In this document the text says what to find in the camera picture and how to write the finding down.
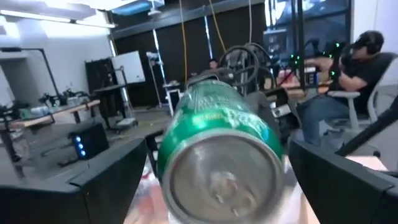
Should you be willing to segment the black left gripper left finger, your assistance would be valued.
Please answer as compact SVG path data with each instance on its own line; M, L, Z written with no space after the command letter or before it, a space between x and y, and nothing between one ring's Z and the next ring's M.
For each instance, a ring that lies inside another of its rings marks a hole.
M146 157L139 138L45 180L3 180L1 223L123 223Z

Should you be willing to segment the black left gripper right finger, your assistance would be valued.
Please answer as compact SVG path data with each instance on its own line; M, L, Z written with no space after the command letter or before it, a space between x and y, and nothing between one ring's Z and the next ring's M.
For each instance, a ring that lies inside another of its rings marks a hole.
M397 224L397 177L300 141L289 160L320 223Z

